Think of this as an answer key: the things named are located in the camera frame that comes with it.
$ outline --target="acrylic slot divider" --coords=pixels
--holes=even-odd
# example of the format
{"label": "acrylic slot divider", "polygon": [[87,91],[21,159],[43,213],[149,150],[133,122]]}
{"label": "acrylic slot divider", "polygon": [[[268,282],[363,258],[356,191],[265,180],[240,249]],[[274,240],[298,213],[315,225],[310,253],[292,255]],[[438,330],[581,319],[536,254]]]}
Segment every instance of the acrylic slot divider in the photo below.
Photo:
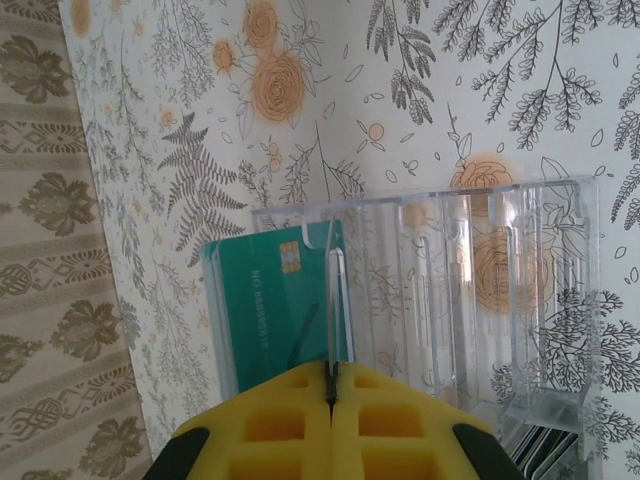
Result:
{"label": "acrylic slot divider", "polygon": [[[254,225],[342,223],[356,361],[478,415],[504,444],[523,423],[575,432],[594,462],[597,217],[595,179],[579,178],[267,208]],[[579,315],[563,310],[571,295]]]}

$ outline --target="floral wallpaper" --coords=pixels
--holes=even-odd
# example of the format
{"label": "floral wallpaper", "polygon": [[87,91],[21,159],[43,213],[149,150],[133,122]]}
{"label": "floral wallpaper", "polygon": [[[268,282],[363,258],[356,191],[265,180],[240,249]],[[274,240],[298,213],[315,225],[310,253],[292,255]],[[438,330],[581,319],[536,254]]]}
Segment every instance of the floral wallpaper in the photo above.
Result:
{"label": "floral wallpaper", "polygon": [[[60,8],[155,454],[180,422],[219,400],[197,252],[249,231],[251,207],[595,175],[605,390],[594,428],[605,478],[640,475],[637,0]],[[580,255],[571,205],[571,192],[545,205],[547,265]],[[473,210],[486,216],[481,200]],[[404,215],[428,220],[419,207]],[[504,248],[500,231],[474,239],[479,302],[498,313],[505,295],[491,290],[485,269],[506,271]],[[375,259],[360,274],[376,289],[380,321],[393,321],[400,279]],[[586,300],[561,297],[565,308],[546,328],[556,329],[558,352],[579,360],[562,341],[563,322],[579,320]],[[390,346],[377,361],[397,372],[399,355]],[[579,388],[584,372],[565,366],[554,370],[558,385]],[[510,381],[510,366],[495,365],[497,398]]]}
{"label": "floral wallpaper", "polygon": [[55,0],[0,2],[0,465],[137,479],[151,463]]}

